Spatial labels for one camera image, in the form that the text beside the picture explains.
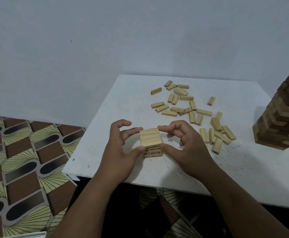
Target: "white table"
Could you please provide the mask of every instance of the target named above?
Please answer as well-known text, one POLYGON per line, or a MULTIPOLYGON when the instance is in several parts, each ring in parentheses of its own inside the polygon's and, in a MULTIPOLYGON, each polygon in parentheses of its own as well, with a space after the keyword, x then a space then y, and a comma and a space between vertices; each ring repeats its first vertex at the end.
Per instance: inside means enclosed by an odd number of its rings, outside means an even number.
MULTIPOLYGON (((116 120, 127 119, 132 121, 131 127, 141 126, 144 129, 167 125, 173 120, 189 121, 188 115, 169 117, 151 109, 152 103, 167 103, 172 93, 164 87, 168 80, 189 84, 188 92, 194 96, 197 108, 213 111, 214 114, 223 112, 222 125, 228 125, 237 136, 237 140, 229 146, 223 144, 219 155, 211 153, 215 162, 259 202, 289 207, 289 149, 281 151, 255 144, 252 126, 270 98, 252 81, 120 75, 63 172, 93 177, 108 141, 110 124, 116 120), (151 96, 150 91, 158 87, 162 87, 162 92, 151 96), (207 106, 210 96, 216 97, 212 107, 207 106)), ((179 100, 176 107, 189 107, 189 102, 179 100)), ((205 116, 201 127, 208 129, 209 122, 210 117, 205 116)), ((199 131, 199 126, 192 126, 199 131)), ((168 139, 165 133, 161 136, 164 143, 179 148, 177 139, 168 139)), ((139 145, 139 135, 135 135, 126 141, 125 148, 130 150, 139 145)), ((186 175, 166 155, 145 160, 140 157, 126 182, 209 194, 200 182, 186 175)))

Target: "small block stack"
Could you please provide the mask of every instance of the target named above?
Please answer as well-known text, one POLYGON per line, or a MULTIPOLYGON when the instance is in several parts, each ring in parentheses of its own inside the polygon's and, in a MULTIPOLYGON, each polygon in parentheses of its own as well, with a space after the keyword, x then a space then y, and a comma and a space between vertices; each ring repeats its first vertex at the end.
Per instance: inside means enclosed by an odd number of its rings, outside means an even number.
POLYGON ((140 130, 140 143, 147 148, 146 152, 143 153, 144 158, 163 156, 163 152, 159 148, 162 139, 158 128, 140 130))
POLYGON ((253 133, 257 144, 280 150, 289 148, 289 76, 254 124, 253 133))

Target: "floor mat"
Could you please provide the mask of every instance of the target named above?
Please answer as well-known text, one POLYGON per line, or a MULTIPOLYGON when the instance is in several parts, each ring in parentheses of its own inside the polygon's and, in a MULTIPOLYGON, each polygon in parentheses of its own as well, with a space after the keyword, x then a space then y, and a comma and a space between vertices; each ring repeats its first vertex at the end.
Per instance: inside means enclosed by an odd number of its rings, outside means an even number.
POLYGON ((0 237, 55 229, 76 187, 62 169, 85 130, 0 117, 0 237))

